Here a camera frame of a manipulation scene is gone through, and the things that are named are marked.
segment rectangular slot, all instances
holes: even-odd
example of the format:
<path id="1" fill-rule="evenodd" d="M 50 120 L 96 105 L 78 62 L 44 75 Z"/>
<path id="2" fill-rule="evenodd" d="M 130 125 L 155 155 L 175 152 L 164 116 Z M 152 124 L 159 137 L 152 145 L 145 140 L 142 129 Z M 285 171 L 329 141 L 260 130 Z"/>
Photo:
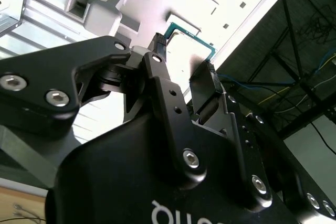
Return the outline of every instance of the rectangular slot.
<path id="1" fill-rule="evenodd" d="M 69 0 L 68 12 L 84 19 L 89 0 Z"/>

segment black metal bracket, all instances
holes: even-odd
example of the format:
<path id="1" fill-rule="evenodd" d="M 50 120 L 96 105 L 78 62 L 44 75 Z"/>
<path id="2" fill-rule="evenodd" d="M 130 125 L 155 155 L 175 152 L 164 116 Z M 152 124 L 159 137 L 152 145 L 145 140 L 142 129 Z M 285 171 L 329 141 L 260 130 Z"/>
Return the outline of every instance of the black metal bracket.
<path id="1" fill-rule="evenodd" d="M 248 117 L 248 131 L 254 131 L 261 146 L 264 164 L 272 188 L 282 193 L 282 200 L 304 223 L 315 217 L 335 219 L 325 207 L 325 202 L 335 206 L 310 177 L 293 153 L 266 122 L 256 115 Z"/>
<path id="2" fill-rule="evenodd" d="M 39 135 L 65 135 L 95 72 L 109 63 L 126 63 L 130 54 L 121 41 L 105 36 L 4 59 L 0 75 L 14 74 L 27 84 L 20 91 L 0 89 L 0 124 Z M 52 90 L 67 95 L 66 106 L 54 106 L 46 101 L 46 94 Z M 108 94 L 100 90 L 96 95 Z"/>
<path id="3" fill-rule="evenodd" d="M 147 53 L 142 63 L 149 79 L 149 87 L 145 89 L 149 90 L 155 117 L 164 124 L 171 160 L 178 172 L 175 182 L 185 188 L 194 187 L 204 180 L 206 163 L 182 91 L 179 85 L 170 81 L 162 57 Z"/>

